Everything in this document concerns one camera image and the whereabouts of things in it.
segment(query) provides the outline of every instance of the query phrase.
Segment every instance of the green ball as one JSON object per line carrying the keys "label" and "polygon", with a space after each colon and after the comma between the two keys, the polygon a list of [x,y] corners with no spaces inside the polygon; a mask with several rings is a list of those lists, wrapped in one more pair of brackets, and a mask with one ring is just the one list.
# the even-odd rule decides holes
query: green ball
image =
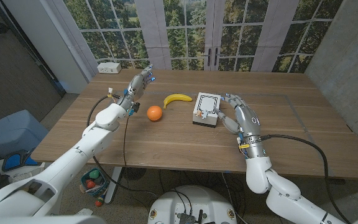
{"label": "green ball", "polygon": [[92,179],[96,179],[99,177],[99,171],[98,170],[94,170],[92,172],[89,173],[89,177]]}

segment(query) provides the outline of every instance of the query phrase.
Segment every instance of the door handle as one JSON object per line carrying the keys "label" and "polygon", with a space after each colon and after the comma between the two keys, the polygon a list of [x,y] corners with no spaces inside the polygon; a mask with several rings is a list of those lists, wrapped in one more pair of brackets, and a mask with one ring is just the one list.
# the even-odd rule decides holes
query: door handle
{"label": "door handle", "polygon": [[208,56],[208,66],[211,65],[211,49],[208,49],[208,55],[202,55],[202,56]]}
{"label": "door handle", "polygon": [[9,27],[0,22],[0,34],[5,34],[9,30]]}
{"label": "door handle", "polygon": [[216,66],[216,62],[218,61],[218,56],[221,56],[220,54],[218,55],[218,48],[215,48],[215,63],[214,66]]}

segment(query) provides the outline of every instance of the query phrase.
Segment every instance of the orange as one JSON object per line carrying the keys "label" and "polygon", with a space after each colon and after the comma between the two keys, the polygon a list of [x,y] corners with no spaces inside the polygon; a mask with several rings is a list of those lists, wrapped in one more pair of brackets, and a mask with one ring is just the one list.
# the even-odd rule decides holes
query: orange
{"label": "orange", "polygon": [[151,106],[151,107],[147,110],[147,116],[148,116],[149,119],[152,120],[152,121],[156,121],[156,120],[160,119],[161,116],[162,116],[161,107],[159,107],[159,106]]}

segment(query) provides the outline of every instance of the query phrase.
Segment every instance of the gray wall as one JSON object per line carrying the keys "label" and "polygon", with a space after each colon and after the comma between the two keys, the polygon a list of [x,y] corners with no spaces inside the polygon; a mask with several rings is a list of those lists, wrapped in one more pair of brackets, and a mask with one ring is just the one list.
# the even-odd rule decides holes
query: gray wall
{"label": "gray wall", "polygon": [[358,135],[358,1],[343,1],[305,74]]}
{"label": "gray wall", "polygon": [[88,82],[39,0],[4,0],[67,93],[81,93]]}

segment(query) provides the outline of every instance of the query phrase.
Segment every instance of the window pane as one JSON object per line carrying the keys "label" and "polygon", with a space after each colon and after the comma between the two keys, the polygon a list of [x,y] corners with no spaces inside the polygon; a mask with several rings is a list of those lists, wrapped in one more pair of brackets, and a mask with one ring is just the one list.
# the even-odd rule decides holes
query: window pane
{"label": "window pane", "polygon": [[129,58],[121,32],[103,32],[114,58]]}
{"label": "window pane", "polygon": [[235,58],[220,58],[219,59],[219,71],[234,71]]}
{"label": "window pane", "polygon": [[226,0],[224,3],[224,24],[242,23],[247,1]]}
{"label": "window pane", "polygon": [[244,26],[239,55],[255,55],[262,26]]}
{"label": "window pane", "polygon": [[102,35],[99,32],[83,32],[82,36],[84,37],[96,60],[111,57],[109,49],[104,44]]}
{"label": "window pane", "polygon": [[173,59],[171,60],[172,69],[175,70],[187,70],[187,61],[185,59]]}
{"label": "window pane", "polygon": [[204,59],[189,59],[189,70],[204,70]]}
{"label": "window pane", "polygon": [[89,0],[93,14],[102,29],[118,28],[116,18],[108,0]]}
{"label": "window pane", "polygon": [[292,58],[293,55],[278,57],[272,72],[287,72],[290,68]]}
{"label": "window pane", "polygon": [[189,57],[202,57],[205,49],[205,28],[187,29]]}
{"label": "window pane", "polygon": [[342,0],[324,0],[317,11],[316,18],[334,19],[336,12],[341,6]]}
{"label": "window pane", "polygon": [[186,57],[185,29],[167,29],[171,57]]}
{"label": "window pane", "polygon": [[163,0],[163,3],[167,27],[184,26],[185,15],[183,13],[182,0]]}
{"label": "window pane", "polygon": [[288,30],[287,36],[285,37],[283,47],[281,48],[280,54],[295,53],[296,49],[301,42],[302,36],[305,33],[308,23],[302,24],[291,24]]}
{"label": "window pane", "polygon": [[91,12],[83,0],[64,0],[79,29],[97,29]]}
{"label": "window pane", "polygon": [[134,0],[112,1],[121,28],[140,27]]}
{"label": "window pane", "polygon": [[312,22],[305,39],[303,39],[299,52],[304,54],[314,54],[330,24],[331,22]]}
{"label": "window pane", "polygon": [[241,26],[223,27],[221,54],[235,56],[239,45]]}
{"label": "window pane", "polygon": [[205,25],[205,18],[205,0],[186,1],[186,20],[188,26]]}
{"label": "window pane", "polygon": [[300,0],[292,21],[304,21],[311,19],[319,2],[320,0]]}
{"label": "window pane", "polygon": [[269,0],[249,0],[246,22],[263,22],[268,4]]}
{"label": "window pane", "polygon": [[145,67],[150,65],[150,62],[148,60],[142,60],[142,61],[134,61],[135,68],[144,69]]}
{"label": "window pane", "polygon": [[148,58],[141,30],[125,31],[124,38],[131,57],[134,59]]}
{"label": "window pane", "polygon": [[297,55],[295,61],[293,62],[291,72],[305,72],[311,58],[312,56]]}
{"label": "window pane", "polygon": [[117,61],[121,64],[121,68],[134,68],[130,61]]}
{"label": "window pane", "polygon": [[254,58],[239,58],[239,59],[237,59],[236,71],[238,71],[238,72],[251,71],[253,61],[254,61]]}

